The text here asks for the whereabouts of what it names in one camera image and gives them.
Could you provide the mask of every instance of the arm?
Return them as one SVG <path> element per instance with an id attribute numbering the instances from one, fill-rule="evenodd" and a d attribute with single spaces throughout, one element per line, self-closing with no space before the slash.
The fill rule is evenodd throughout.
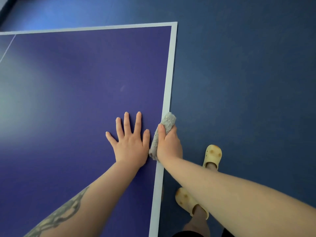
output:
<path id="1" fill-rule="evenodd" d="M 236 237 L 314 236 L 316 209 L 269 187 L 182 159 L 176 128 L 159 128 L 164 168 Z"/>
<path id="2" fill-rule="evenodd" d="M 116 119 L 118 142 L 109 132 L 116 162 L 96 181 L 54 211 L 25 237 L 94 237 L 99 236 L 113 208 L 137 171 L 146 162 L 149 150 L 149 130 L 140 137 L 141 113 L 136 116 L 134 133 L 129 115 L 124 115 L 124 130 Z"/>

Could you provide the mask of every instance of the forearm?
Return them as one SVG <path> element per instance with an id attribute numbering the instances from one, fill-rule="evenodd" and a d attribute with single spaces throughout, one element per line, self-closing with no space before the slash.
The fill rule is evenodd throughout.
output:
<path id="1" fill-rule="evenodd" d="M 26 236 L 98 236 L 137 171 L 138 167 L 132 163 L 116 162 L 89 187 L 54 212 L 57 214 L 48 216 Z"/>
<path id="2" fill-rule="evenodd" d="M 166 170 L 236 237 L 312 236 L 316 210 L 266 186 L 209 171 L 179 158 Z"/>

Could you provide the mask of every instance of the towel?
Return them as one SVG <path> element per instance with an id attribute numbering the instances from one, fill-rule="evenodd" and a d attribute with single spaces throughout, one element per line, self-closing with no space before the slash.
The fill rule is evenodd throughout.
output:
<path id="1" fill-rule="evenodd" d="M 171 113 L 168 112 L 164 118 L 161 120 L 160 124 L 163 124 L 165 129 L 166 129 L 166 134 L 169 133 L 169 131 L 171 131 L 171 128 L 174 126 L 176 122 L 176 117 Z M 151 143 L 151 147 L 149 149 L 149 156 L 153 159 L 153 160 L 158 160 L 157 158 L 157 148 L 158 148 L 158 127 L 155 131 L 155 135 L 153 138 L 153 142 Z"/>

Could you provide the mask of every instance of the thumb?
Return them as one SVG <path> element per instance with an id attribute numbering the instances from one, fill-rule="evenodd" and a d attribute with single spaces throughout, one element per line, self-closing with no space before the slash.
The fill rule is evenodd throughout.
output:
<path id="1" fill-rule="evenodd" d="M 159 124 L 158 125 L 158 144 L 159 142 L 163 142 L 165 140 L 166 137 L 166 129 L 163 126 L 163 124 Z"/>

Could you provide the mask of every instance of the table tennis table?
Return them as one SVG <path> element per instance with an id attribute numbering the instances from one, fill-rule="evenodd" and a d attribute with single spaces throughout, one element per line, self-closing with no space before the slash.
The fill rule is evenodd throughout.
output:
<path id="1" fill-rule="evenodd" d="M 25 235 L 114 162 L 115 119 L 169 111 L 177 23 L 0 33 L 0 236 Z M 102 236 L 157 236 L 163 167 L 148 159 Z"/>

